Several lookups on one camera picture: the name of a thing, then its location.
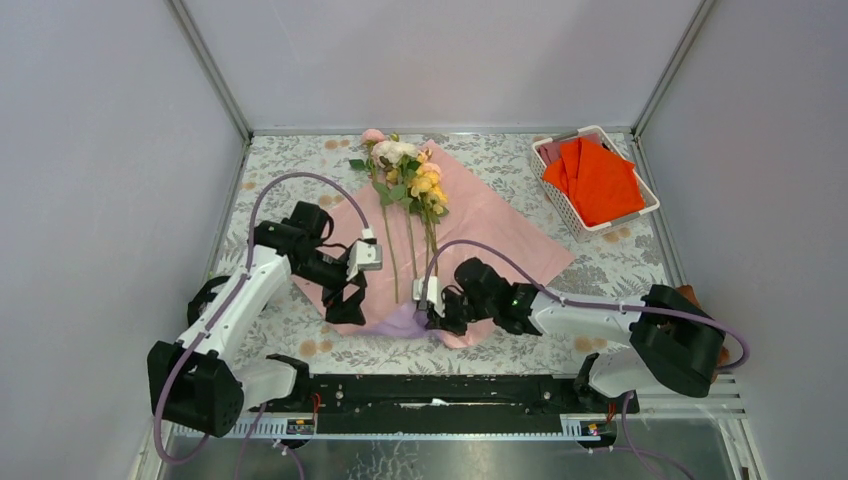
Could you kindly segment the pink and purple wrapping paper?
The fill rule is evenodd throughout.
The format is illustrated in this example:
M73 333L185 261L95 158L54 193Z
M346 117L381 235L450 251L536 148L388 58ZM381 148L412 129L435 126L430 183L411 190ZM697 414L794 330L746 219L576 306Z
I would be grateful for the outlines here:
M449 213L436 227L439 246L456 239L469 239L489 245L513 260L533 279L547 284L568 267L575 256L560 243L550 238L523 214L499 196L477 175L484 173L481 166L472 170L464 167L454 156L432 140L423 144L433 154L432 160L439 165L442 174L441 187L448 199ZM393 269L391 253L386 238L386 228L382 219L377 193L366 186L353 195L362 207L378 242L384 248L385 266L380 271L367 272L366 296L362 302L365 326L335 325L338 333L365 334L366 330L378 331L379 335L416 338L420 334L388 333L390 321L405 316L407 325L411 319L411 287L413 282L410 237L406 229L406 215L397 206L388 210L390 238L395 251L397 276ZM346 200L330 210L335 221L332 241L349 244L361 231L360 219L354 208ZM424 275L425 240L420 221L413 222L414 253L417 271ZM449 248L438 260L438 278L442 285L453 280L453 271L464 260L479 257L491 265L499 275L511 282L524 281L524 278L505 261L483 251L480 248L459 245ZM321 316L325 313L322 305L322 289L317 284L295 277L293 282L318 309ZM463 335L454 335L435 331L436 337L448 348L465 348L481 343L495 331L492 320L484 319L472 323Z

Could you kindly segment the pink fake flower stem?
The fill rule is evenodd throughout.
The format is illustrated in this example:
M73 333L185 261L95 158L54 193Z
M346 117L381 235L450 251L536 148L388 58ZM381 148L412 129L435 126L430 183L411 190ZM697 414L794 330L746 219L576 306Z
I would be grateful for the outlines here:
M353 170L368 172L368 178L370 179L371 186L378 195L385 239L388 245L391 260L394 301L396 304L399 304L400 288L399 281L397 278L398 267L394 249L394 242L392 240L388 220L388 207L392 204L392 199L390 198L389 186L384 178L384 167L382 166L380 161L373 156L376 145L387 139L388 137L378 129L371 128L365 130L361 136L361 144L366 148L368 159L350 161L350 166Z

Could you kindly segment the yellow fake flower bunch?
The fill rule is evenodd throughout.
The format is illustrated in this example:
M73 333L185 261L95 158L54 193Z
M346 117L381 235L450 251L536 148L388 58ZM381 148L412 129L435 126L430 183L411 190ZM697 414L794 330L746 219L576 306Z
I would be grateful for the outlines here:
M449 213L442 170L433 161L433 154L430 148L420 150L415 157L404 153L386 172L390 198L404 212L415 276L424 272L436 253L436 226Z

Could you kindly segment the white fake flower stem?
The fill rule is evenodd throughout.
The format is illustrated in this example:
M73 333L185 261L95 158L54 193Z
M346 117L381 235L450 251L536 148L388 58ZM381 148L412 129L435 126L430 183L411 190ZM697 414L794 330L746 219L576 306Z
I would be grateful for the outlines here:
M408 215L422 214L423 200L413 192L412 185L416 171L424 163L421 151L414 144L402 142L397 135L387 137L376 145L373 156L384 167L391 205L399 205Z

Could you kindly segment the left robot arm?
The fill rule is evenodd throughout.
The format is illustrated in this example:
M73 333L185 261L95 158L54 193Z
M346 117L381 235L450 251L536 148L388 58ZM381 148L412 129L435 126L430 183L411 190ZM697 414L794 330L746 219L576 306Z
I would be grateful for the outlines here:
M322 228L286 220L263 221L249 234L245 266L224 283L211 304L179 338L157 342L147 357L151 406L167 420L221 438L241 414L270 401L296 411L309 401L308 365L275 354L242 367L235 352L270 297L300 277L323 289L327 316L364 319L364 273L382 267L373 230L364 227L344 253L320 248Z

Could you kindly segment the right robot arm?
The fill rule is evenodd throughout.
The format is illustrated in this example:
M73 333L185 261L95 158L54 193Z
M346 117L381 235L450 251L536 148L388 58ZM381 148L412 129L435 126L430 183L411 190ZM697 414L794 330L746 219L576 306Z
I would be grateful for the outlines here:
M653 285L641 297L613 301L510 282L473 257L443 287L435 277L414 280L412 299L429 330L456 335L490 319L513 335L568 334L602 339L622 350L585 360L573 386L575 402L597 412L613 398L661 385L704 398L720 363L726 333L680 291Z

